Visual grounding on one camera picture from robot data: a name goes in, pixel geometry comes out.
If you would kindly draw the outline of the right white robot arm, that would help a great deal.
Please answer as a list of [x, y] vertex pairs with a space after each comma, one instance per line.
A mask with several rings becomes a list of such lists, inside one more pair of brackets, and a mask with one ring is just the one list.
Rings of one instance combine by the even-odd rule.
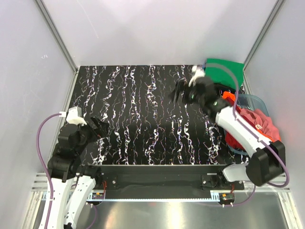
[[227, 189], [235, 181], [251, 181], [260, 187], [285, 172], [284, 144], [271, 141], [249, 124], [235, 106], [217, 94], [209, 77], [192, 86], [178, 80], [169, 98], [176, 103], [180, 95], [184, 104], [199, 105], [212, 121], [241, 144], [250, 158], [247, 163], [226, 166], [216, 177], [218, 187]]

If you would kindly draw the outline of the green t shirt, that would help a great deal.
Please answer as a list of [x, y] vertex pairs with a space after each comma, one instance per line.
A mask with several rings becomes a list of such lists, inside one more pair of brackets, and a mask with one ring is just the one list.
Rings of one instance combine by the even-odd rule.
[[203, 69], [214, 83], [240, 89], [244, 82], [244, 64], [240, 62], [208, 58]]

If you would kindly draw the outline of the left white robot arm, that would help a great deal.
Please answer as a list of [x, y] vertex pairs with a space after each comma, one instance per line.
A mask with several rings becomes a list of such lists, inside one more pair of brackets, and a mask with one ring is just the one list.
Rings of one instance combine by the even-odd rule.
[[83, 118], [65, 124], [47, 164], [47, 200], [39, 227], [74, 229], [89, 193], [103, 183], [100, 167], [81, 165], [81, 154], [88, 144], [109, 134], [109, 124], [97, 117], [91, 127]]

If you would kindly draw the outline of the clear blue plastic basket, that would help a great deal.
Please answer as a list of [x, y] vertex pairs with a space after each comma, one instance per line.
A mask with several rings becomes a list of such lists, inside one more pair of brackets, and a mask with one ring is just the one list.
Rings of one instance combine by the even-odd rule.
[[[251, 111], [255, 109], [261, 110], [266, 116], [269, 116], [268, 110], [265, 106], [265, 103], [257, 96], [250, 94], [239, 94], [237, 99], [237, 105], [240, 108], [245, 108]], [[237, 155], [247, 156], [248, 154], [241, 149], [234, 149], [228, 145], [230, 151]]]

